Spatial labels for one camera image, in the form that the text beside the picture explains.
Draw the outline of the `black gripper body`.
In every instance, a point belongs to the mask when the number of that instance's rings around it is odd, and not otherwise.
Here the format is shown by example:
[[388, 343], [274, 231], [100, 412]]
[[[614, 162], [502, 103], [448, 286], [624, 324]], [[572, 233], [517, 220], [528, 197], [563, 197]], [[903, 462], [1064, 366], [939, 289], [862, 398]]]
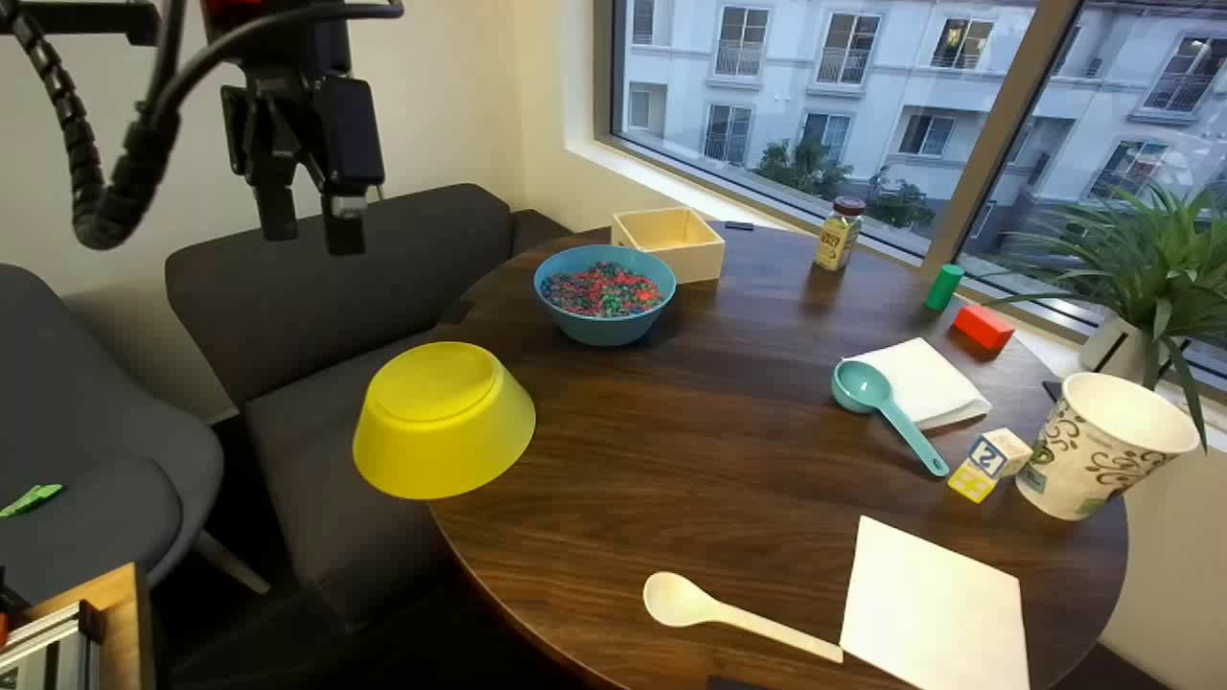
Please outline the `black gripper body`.
[[343, 20], [301, 20], [247, 38], [224, 94], [229, 171], [258, 197], [286, 197], [306, 171], [323, 197], [367, 197], [384, 181], [371, 87], [352, 75]]

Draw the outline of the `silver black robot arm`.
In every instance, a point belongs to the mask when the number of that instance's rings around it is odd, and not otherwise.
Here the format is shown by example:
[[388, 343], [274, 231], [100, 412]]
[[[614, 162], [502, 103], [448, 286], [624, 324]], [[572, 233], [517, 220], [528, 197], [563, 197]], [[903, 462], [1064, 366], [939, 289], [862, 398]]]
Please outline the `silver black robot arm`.
[[[319, 187], [328, 251], [364, 251], [367, 197], [384, 186], [371, 87], [352, 75], [347, 27], [401, 20], [405, 0], [0, 0], [0, 30], [19, 41], [56, 109], [73, 233], [89, 251], [122, 246], [166, 181], [181, 109], [224, 63], [229, 171], [250, 186], [260, 233], [301, 233], [292, 181]], [[127, 35], [155, 52], [114, 171], [100, 165], [95, 130], [56, 35]]]

